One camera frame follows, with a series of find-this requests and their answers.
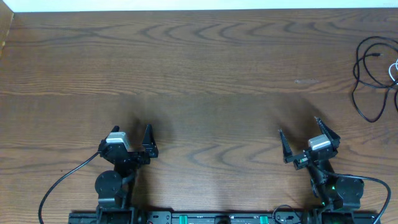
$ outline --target wooden table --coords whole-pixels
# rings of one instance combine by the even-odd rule
[[[277,130],[298,152],[321,117],[341,136],[335,171],[385,180],[383,223],[397,223],[398,114],[376,123],[354,109],[354,51],[398,38],[398,9],[16,14],[0,59],[0,220],[37,223],[63,174],[96,152],[114,125],[139,145],[154,126],[159,158],[140,171],[134,203],[174,210],[268,210],[319,205],[308,172],[282,162]],[[388,81],[396,55],[369,59]],[[356,94],[368,116],[383,91]],[[44,205],[45,223],[94,210],[96,158]],[[366,182],[361,209],[386,190]]]

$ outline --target white wall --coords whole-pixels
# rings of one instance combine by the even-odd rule
[[[3,0],[14,12],[398,7],[398,0]]]

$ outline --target black cable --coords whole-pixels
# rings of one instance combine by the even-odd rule
[[[61,177],[59,180],[56,181],[56,183],[53,184],[53,186],[51,186],[51,188],[47,191],[47,193],[45,193],[42,202],[39,205],[39,222],[40,224],[44,224],[43,222],[43,218],[42,218],[42,209],[43,209],[43,205],[45,202],[45,199],[47,199],[47,197],[49,196],[49,194],[51,193],[51,191],[65,178],[67,178],[70,174],[74,173],[76,170],[82,168],[83,166],[85,166],[87,163],[89,163],[89,161],[92,161],[97,155],[99,154],[99,152],[96,152],[93,156],[91,156],[89,159],[87,159],[84,163],[80,164],[78,167],[74,168],[73,170],[69,171],[69,173],[65,174],[63,177]]]
[[[389,93],[390,90],[395,90],[395,91],[396,91],[396,93],[395,93],[395,95],[394,95],[394,104],[395,104],[396,110],[397,110],[397,112],[398,112],[398,105],[397,105],[397,94],[398,94],[398,89],[393,87],[394,85],[396,85],[396,84],[398,83],[398,79],[397,79],[396,81],[392,82],[391,85],[385,85],[385,84],[379,82],[379,81],[371,74],[371,72],[370,72],[369,69],[368,69],[368,66],[366,66],[366,58],[368,58],[368,57],[379,57],[379,56],[381,56],[381,53],[371,53],[371,54],[369,54],[368,52],[370,51],[371,48],[373,48],[374,46],[377,46],[377,45],[384,46],[384,47],[388,47],[388,48],[390,48],[390,49],[392,49],[392,50],[395,50],[397,53],[398,53],[398,48],[395,47],[395,46],[393,46],[393,45],[391,45],[391,44],[387,44],[387,43],[384,43],[384,42],[377,42],[377,43],[371,44],[371,45],[364,51],[363,56],[360,58],[360,57],[359,57],[359,49],[361,48],[361,46],[362,46],[366,41],[371,40],[371,39],[381,39],[381,40],[385,40],[386,42],[392,42],[392,43],[396,44],[397,47],[398,47],[398,41],[396,41],[396,40],[394,40],[394,39],[391,39],[391,38],[388,38],[388,37],[372,36],[372,37],[368,37],[368,38],[362,40],[362,41],[358,44],[358,46],[357,46],[357,48],[356,48],[356,62],[355,62],[355,64],[354,64],[354,68],[353,68],[353,75],[354,75],[354,77],[355,77],[356,82],[355,82],[355,84],[354,84],[354,89],[353,89],[353,91],[351,92],[351,98],[352,98],[352,100],[353,100],[353,104],[354,104],[354,107],[355,107],[355,109],[357,110],[357,112],[358,112],[367,122],[373,123],[373,122],[376,122],[376,121],[381,117],[381,115],[383,114],[384,108],[386,107],[386,101],[387,101],[388,93]],[[361,62],[363,63],[363,67],[365,68],[366,73],[367,73],[367,74],[372,78],[372,80],[375,81],[378,85],[372,85],[372,84],[370,84],[370,83],[366,83],[366,82],[360,80],[359,64],[360,64]],[[379,114],[378,114],[374,119],[369,119],[369,118],[367,118],[365,115],[363,115],[363,113],[362,113],[361,110],[358,108],[358,106],[357,106],[357,104],[356,104],[356,102],[355,102],[354,92],[355,92],[356,88],[358,87],[358,84],[359,84],[359,83],[362,83],[363,85],[366,85],[366,86],[371,87],[371,88],[386,89],[386,93],[385,93],[385,95],[384,95],[384,100],[383,100],[383,106],[382,106],[382,108],[381,108]]]
[[[300,222],[294,223],[294,224],[299,224],[299,223],[301,223],[301,216],[298,215],[297,212],[296,212],[290,205],[279,205],[277,208],[275,208],[274,212],[272,212],[272,219],[273,219],[274,223],[280,223],[280,222],[278,222],[278,221],[275,219],[275,212],[276,212],[278,209],[282,208],[282,207],[289,207],[289,208],[292,209],[292,211],[296,214],[296,216],[297,216],[297,218],[300,220]]]
[[[363,177],[363,176],[358,176],[358,175],[350,175],[350,174],[336,174],[336,173],[332,173],[332,172],[328,172],[326,170],[323,170],[321,168],[319,168],[316,165],[313,165],[316,169],[318,169],[319,171],[321,171],[322,173],[326,174],[326,175],[330,175],[333,177],[344,177],[344,178],[352,178],[352,179],[361,179],[361,180],[370,180],[370,181],[375,181],[379,184],[382,184],[383,186],[385,186],[385,188],[387,189],[387,198],[386,198],[386,202],[384,202],[383,207],[381,208],[379,214],[376,216],[375,220],[373,221],[373,224],[376,224],[377,221],[381,218],[381,216],[383,215],[384,211],[386,211],[386,208],[388,206],[388,203],[390,202],[391,199],[391,189],[388,186],[388,184],[386,184],[384,181],[373,178],[373,177]]]

